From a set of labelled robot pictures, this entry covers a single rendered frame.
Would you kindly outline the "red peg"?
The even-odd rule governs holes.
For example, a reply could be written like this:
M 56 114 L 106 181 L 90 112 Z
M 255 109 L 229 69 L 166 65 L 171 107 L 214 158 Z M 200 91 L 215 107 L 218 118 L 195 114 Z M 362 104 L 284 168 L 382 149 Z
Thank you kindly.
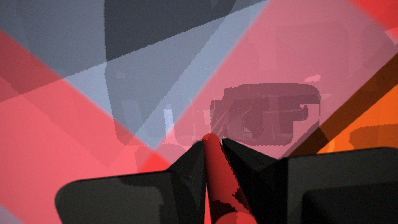
M 211 224 L 257 224 L 218 136 L 202 141 Z

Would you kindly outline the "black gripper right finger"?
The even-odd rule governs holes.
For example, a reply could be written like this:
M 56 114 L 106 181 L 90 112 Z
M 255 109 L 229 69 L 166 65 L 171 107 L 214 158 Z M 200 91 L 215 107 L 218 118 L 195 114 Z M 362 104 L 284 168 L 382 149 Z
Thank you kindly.
M 372 147 L 276 159 L 229 138 L 222 147 L 257 224 L 301 224 L 307 190 L 398 182 L 398 148 Z

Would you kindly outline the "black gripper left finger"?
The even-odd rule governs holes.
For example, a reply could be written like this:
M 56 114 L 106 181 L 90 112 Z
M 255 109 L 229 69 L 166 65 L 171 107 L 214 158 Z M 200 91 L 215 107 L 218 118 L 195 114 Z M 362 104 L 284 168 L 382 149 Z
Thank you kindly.
M 166 170 L 79 179 L 61 186 L 61 224 L 204 224 L 204 143 Z

